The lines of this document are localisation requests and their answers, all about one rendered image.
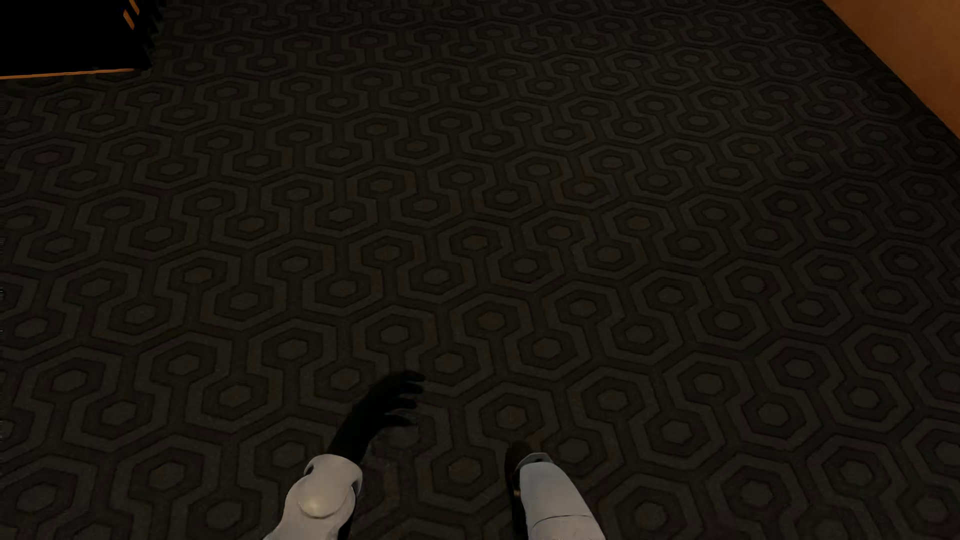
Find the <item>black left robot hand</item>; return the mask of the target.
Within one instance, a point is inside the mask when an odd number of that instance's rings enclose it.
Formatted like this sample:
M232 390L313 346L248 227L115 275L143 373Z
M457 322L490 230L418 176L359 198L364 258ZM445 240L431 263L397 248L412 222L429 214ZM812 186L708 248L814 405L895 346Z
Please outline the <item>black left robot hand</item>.
M401 415L413 411L416 398L424 393L426 376L416 371L387 374L376 382L356 405L359 425L367 436L374 437L393 427L408 427L413 421Z

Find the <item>black cabinet with orange trim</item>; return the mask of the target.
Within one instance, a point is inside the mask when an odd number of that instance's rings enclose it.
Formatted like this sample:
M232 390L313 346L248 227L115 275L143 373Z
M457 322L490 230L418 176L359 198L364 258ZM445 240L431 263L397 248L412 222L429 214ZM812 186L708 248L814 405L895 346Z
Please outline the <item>black cabinet with orange trim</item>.
M0 80L146 70L167 0L0 0Z

